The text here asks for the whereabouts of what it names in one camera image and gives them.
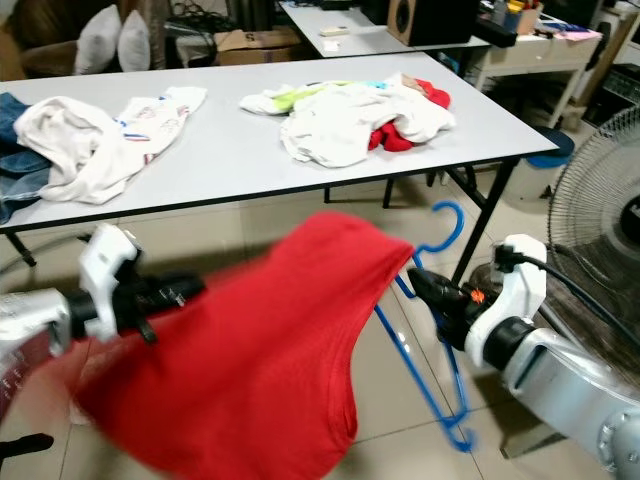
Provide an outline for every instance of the speaker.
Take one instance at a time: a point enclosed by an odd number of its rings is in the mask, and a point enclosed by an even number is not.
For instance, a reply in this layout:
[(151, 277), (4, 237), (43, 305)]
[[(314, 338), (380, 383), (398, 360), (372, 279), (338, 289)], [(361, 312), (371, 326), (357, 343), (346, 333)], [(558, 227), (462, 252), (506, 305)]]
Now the speaker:
[(391, 0), (387, 29), (408, 46), (466, 43), (480, 0)]
[(362, 13), (375, 25), (384, 25), (389, 16), (389, 0), (362, 0)]

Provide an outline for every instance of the denim jeans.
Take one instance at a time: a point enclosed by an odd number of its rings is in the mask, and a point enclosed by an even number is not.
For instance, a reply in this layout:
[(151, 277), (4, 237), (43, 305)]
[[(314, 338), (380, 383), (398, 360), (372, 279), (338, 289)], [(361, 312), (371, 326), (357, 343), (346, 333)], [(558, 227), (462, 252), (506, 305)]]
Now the denim jeans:
[(18, 145), (13, 123), (28, 108), (9, 93), (0, 94), (0, 224), (31, 205), (49, 181), (51, 162)]

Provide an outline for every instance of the red t-shirt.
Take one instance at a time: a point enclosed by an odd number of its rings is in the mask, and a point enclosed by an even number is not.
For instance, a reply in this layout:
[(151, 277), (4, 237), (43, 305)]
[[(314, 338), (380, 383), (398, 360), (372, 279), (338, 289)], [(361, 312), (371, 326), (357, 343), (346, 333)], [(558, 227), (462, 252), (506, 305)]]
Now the red t-shirt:
[(413, 248), (343, 214), (153, 321), (77, 399), (121, 448), (179, 478), (317, 479), (352, 444), (350, 364)]

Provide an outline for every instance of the white pillow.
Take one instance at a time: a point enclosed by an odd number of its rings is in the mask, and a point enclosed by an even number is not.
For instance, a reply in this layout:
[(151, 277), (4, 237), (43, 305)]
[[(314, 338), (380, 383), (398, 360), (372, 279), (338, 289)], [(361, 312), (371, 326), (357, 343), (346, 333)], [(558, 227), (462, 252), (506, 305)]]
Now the white pillow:
[(122, 29), (118, 7), (100, 10), (80, 32), (75, 75), (101, 73), (116, 54), (118, 35)]
[(151, 44), (149, 29), (137, 10), (133, 10), (122, 27), (118, 40), (118, 60), (123, 72), (149, 70)]

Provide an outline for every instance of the blue hanger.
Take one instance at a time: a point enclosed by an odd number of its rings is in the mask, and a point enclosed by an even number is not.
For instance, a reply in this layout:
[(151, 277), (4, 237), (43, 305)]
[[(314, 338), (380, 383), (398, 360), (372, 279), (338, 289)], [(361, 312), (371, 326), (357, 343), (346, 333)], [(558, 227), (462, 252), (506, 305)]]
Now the blue hanger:
[[(432, 210), (434, 212), (437, 212), (439, 210), (442, 210), (443, 208), (451, 208), (453, 209), (453, 211), (456, 212), (456, 216), (457, 216), (456, 228), (454, 229), (453, 233), (449, 236), (449, 238), (447, 238), (441, 245), (434, 247), (431, 245), (422, 244), (416, 248), (415, 252), (412, 255), (412, 258), (413, 258), (413, 262), (419, 268), (423, 268), (422, 261), (420, 260), (420, 254), (422, 252), (438, 253), (443, 250), (446, 250), (462, 233), (462, 229), (464, 228), (464, 212), (462, 211), (462, 208), (460, 208), (460, 205), (450, 201), (438, 202), (433, 206)], [(395, 281), (400, 287), (400, 289), (402, 290), (402, 292), (408, 298), (416, 297), (416, 294), (411, 291), (411, 289), (406, 285), (406, 283), (404, 283), (400, 275), (396, 276)], [(442, 322), (442, 317), (440, 313), (431, 309), (431, 307), (429, 307), (429, 310), (431, 310), (431, 314), (435, 319), (436, 325), (439, 325)], [(470, 430), (465, 430), (465, 436), (467, 438), (465, 440), (464, 437), (461, 437), (459, 435), (460, 431), (458, 430), (458, 426), (469, 415), (470, 408), (469, 408), (469, 401), (467, 398), (466, 390), (464, 387), (464, 381), (462, 379), (462, 376), (460, 375), (460, 370), (458, 369), (458, 363), (456, 361), (455, 355), (453, 353), (453, 348), (451, 347), (451, 345), (449, 345), (449, 343), (445, 341), (442, 341), (445, 351), (447, 352), (447, 358), (449, 360), (449, 365), (451, 367), (451, 372), (453, 374), (453, 378), (455, 381), (456, 396), (458, 398), (458, 411), (453, 415), (448, 416), (446, 415), (445, 411), (443, 411), (440, 408), (440, 405), (438, 405), (438, 402), (436, 401), (435, 397), (429, 390), (429, 387), (427, 387), (426, 383), (422, 379), (420, 372), (418, 371), (413, 360), (409, 356), (409, 353), (405, 349), (404, 340), (400, 338), (400, 336), (393, 330), (393, 327), (389, 323), (389, 320), (387, 320), (387, 317), (385, 316), (384, 312), (382, 311), (379, 305), (375, 306), (374, 311), (378, 315), (378, 318), (382, 322), (382, 325), (384, 326), (385, 330), (391, 337), (393, 344), (396, 346), (396, 349), (400, 353), (400, 356), (404, 360), (404, 363), (407, 365), (407, 368), (409, 369), (411, 376), (413, 377), (414, 381), (418, 385), (418, 389), (420, 390), (420, 393), (422, 394), (425, 401), (433, 411), (436, 419), (438, 420), (438, 423), (442, 427), (451, 445), (453, 445), (454, 448), (456, 448), (461, 452), (465, 452), (465, 453), (470, 452), (475, 442), (475, 436), (473, 432)]]

